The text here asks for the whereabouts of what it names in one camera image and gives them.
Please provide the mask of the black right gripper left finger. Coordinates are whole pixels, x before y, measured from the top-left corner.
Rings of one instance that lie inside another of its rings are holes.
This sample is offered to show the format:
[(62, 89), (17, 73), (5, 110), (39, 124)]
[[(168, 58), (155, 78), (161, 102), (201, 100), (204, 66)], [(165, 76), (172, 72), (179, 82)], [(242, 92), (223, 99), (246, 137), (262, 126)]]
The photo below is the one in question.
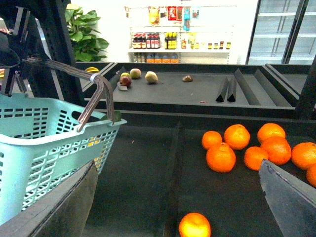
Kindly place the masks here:
[(98, 181), (94, 161), (0, 227), (2, 237), (80, 237)]

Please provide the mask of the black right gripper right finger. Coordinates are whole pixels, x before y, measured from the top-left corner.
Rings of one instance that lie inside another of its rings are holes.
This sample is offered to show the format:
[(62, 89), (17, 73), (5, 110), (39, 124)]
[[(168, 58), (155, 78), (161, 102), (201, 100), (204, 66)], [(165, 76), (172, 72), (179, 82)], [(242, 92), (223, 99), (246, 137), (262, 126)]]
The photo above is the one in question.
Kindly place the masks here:
[(268, 206), (285, 237), (316, 235), (316, 189), (263, 160), (260, 185)]

